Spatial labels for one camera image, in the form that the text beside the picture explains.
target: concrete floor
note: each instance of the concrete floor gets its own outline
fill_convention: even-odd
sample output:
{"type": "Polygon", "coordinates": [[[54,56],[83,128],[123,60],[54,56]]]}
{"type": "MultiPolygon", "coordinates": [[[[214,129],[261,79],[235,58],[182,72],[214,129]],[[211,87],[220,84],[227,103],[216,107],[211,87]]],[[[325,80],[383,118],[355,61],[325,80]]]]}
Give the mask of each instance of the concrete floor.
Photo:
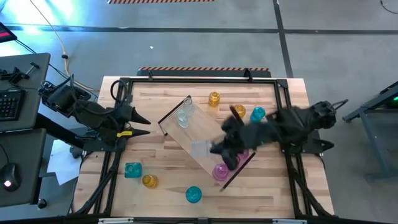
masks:
{"type": "MultiPolygon", "coordinates": [[[[216,0],[204,3],[107,5],[99,0],[35,1],[54,25],[93,27],[253,28],[276,29],[272,0],[216,0]]],[[[397,1],[386,1],[398,11],[397,1]]],[[[396,30],[398,15],[385,11],[379,0],[279,0],[285,29],[396,30]]],[[[0,13],[5,24],[45,24],[29,3],[11,0],[0,13]]],[[[37,52],[52,54],[62,69],[62,53],[52,32],[35,27],[15,31],[37,52]]],[[[76,79],[99,88],[105,75],[134,75],[145,66],[269,67],[273,77],[286,77],[278,34],[60,32],[71,56],[76,79]]],[[[398,223],[396,180],[367,182],[379,170],[373,149],[359,120],[341,117],[397,81],[397,35],[286,35],[293,75],[304,78],[310,103],[321,100],[349,103],[339,110],[338,123],[321,131],[335,143],[325,153],[326,175],[335,213],[343,218],[398,223]]],[[[27,52],[14,42],[0,45],[0,55],[27,52]]],[[[62,80],[49,69],[47,78],[62,80]]],[[[67,128],[80,128],[74,119],[40,107],[40,112],[67,128]]],[[[398,161],[396,153],[392,158],[398,161]]],[[[66,214],[73,182],[57,186],[49,177],[41,197],[49,206],[0,208],[0,220],[66,214]]]]}

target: red light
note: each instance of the red light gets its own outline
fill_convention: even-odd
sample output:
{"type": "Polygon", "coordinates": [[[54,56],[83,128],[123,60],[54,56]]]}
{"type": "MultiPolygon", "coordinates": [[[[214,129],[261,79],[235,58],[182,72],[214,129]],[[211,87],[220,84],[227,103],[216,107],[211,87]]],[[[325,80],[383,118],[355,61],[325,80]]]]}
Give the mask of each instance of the red light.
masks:
{"type": "Polygon", "coordinates": [[[7,33],[7,32],[2,32],[2,33],[0,33],[0,37],[7,37],[7,36],[9,36],[10,34],[9,33],[7,33]]]}

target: orange and black striped edge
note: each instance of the orange and black striped edge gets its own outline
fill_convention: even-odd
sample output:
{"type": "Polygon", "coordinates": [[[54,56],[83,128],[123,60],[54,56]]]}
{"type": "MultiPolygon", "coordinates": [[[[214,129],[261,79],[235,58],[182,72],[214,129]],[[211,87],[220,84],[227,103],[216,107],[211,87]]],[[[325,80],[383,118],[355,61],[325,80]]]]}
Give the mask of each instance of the orange and black striped edge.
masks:
{"type": "Polygon", "coordinates": [[[213,2],[215,0],[108,0],[108,4],[175,3],[175,2],[213,2]]]}
{"type": "MultiPolygon", "coordinates": [[[[243,71],[243,67],[141,67],[138,70],[178,70],[178,71],[243,71]]],[[[250,71],[268,71],[268,68],[248,68],[250,71]]]]}

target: desk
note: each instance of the desk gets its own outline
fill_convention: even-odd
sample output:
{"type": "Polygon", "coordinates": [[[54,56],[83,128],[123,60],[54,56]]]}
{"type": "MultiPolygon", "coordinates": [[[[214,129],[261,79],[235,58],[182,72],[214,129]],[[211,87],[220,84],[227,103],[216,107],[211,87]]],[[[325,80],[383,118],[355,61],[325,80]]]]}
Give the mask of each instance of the desk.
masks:
{"type": "MultiPolygon", "coordinates": [[[[14,67],[17,67],[21,72],[26,72],[30,69],[31,62],[36,63],[40,68],[34,68],[29,73],[30,78],[27,80],[22,79],[18,82],[18,85],[22,88],[35,88],[36,90],[24,89],[26,94],[18,120],[1,122],[0,132],[34,127],[40,105],[40,96],[37,90],[40,88],[40,83],[45,80],[50,62],[50,54],[42,53],[0,57],[0,68],[7,70],[7,72],[12,72],[14,67]]],[[[12,85],[8,81],[0,81],[0,90],[10,87],[12,85]]]]}
{"type": "MultiPolygon", "coordinates": [[[[36,90],[24,89],[26,94],[18,120],[0,122],[0,132],[44,128],[52,136],[76,147],[83,148],[83,143],[76,140],[76,134],[38,113],[41,97],[37,90],[40,88],[40,84],[45,80],[47,74],[50,62],[49,53],[0,57],[0,68],[12,72],[14,67],[17,67],[20,71],[26,72],[30,69],[31,62],[36,63],[40,68],[33,69],[29,73],[30,78],[27,80],[22,79],[18,82],[18,85],[22,88],[35,88],[36,90]]],[[[0,90],[10,87],[12,85],[7,81],[0,81],[0,90]]]]}
{"type": "MultiPolygon", "coordinates": [[[[4,146],[10,162],[18,165],[21,175],[21,186],[16,191],[8,192],[0,187],[0,207],[34,203],[34,200],[38,199],[40,187],[37,188],[37,181],[45,134],[45,129],[0,134],[0,144],[4,146]]],[[[6,157],[2,151],[0,154],[0,167],[3,167],[6,165],[6,157]]]]}
{"type": "MultiPolygon", "coordinates": [[[[117,79],[119,77],[104,77],[98,100],[102,106],[114,105],[109,89],[117,79]]],[[[292,104],[307,107],[304,80],[288,79],[288,84],[292,104]]],[[[170,136],[164,136],[157,124],[187,95],[191,95],[192,100],[220,124],[230,114],[229,104],[242,104],[247,111],[243,120],[247,122],[251,110],[257,105],[264,106],[268,113],[276,109],[273,87],[249,83],[135,83],[132,94],[132,104],[137,112],[152,122],[149,126],[132,125],[151,133],[128,141],[120,161],[111,216],[294,217],[286,163],[277,144],[259,147],[252,161],[226,190],[220,192],[213,178],[170,136]],[[208,95],[215,90],[221,93],[221,103],[218,110],[208,111],[208,95]],[[143,174],[155,174],[159,178],[159,186],[150,190],[141,184],[140,179],[125,179],[127,162],[141,162],[143,174]],[[185,199],[185,191],[192,185],[199,186],[203,193],[202,200],[196,204],[185,199]]],[[[75,208],[80,208],[98,185],[103,157],[103,152],[94,152],[83,164],[75,192],[75,208]]],[[[333,213],[322,162],[313,155],[303,155],[303,164],[308,188],[324,208],[333,213]]],[[[102,209],[107,194],[108,188],[105,188],[102,209]]],[[[300,191],[298,195],[303,210],[300,191]]]]}

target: keyboard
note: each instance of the keyboard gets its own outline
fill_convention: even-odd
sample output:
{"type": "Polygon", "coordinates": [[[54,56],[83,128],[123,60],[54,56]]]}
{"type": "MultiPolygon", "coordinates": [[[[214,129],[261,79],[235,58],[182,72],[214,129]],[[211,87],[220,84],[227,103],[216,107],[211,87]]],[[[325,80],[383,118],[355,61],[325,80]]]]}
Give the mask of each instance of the keyboard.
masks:
{"type": "Polygon", "coordinates": [[[0,91],[0,121],[16,121],[21,111],[25,90],[0,91]]]}

